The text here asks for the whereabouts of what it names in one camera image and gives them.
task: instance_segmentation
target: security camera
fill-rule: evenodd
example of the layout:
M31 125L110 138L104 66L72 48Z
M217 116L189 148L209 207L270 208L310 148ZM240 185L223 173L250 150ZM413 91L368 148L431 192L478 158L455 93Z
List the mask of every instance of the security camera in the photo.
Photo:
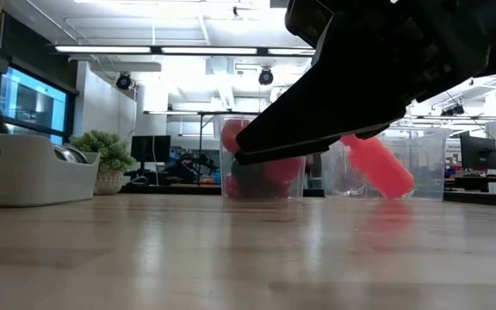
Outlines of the security camera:
M259 83L261 85L269 85L273 83L273 73L271 73L270 68L262 69L262 72L259 74Z
M131 79L130 72L120 73L120 77L116 79L116 87L120 90L130 90L134 87L134 82Z

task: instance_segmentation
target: black monitor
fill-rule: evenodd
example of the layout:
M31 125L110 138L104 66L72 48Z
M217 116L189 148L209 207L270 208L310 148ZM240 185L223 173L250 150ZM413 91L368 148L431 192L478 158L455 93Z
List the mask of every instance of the black monitor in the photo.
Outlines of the black monitor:
M461 136L462 168L473 170L496 169L494 139Z
M170 147L171 136L134 136L131 156L141 163L168 163Z

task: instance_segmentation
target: white container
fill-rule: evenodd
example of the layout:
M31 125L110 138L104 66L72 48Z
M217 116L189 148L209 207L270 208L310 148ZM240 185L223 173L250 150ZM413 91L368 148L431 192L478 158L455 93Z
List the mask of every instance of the white container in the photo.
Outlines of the white container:
M229 121L244 124L255 119L254 115L220 116L221 193L233 200L280 200L301 199L305 157L287 158L279 161L241 166L236 164L234 153L223 145L225 134L221 131Z
M445 144L450 132L442 128L392 127L379 135L414 177L414 187L405 198L443 199ZM337 142L322 155L325 195L381 197L377 188L351 167L348 152L348 146Z
M0 134L0 207L33 207L91 199L99 153L88 164L58 159L48 138Z

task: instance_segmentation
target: pink bottle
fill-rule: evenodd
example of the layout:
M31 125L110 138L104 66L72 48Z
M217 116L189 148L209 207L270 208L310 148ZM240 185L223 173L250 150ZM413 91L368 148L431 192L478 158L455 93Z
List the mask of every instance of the pink bottle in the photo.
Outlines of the pink bottle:
M386 198L400 198L412 189L414 180L411 172L378 138L359 139L352 134L341 141L351 149L348 154L351 165Z

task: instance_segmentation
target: desk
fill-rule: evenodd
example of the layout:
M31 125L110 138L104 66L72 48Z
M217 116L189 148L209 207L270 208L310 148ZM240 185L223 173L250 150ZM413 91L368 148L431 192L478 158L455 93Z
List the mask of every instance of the desk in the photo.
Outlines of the desk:
M445 180L446 189L479 190L489 192L489 183L496 183L496 177L456 177Z

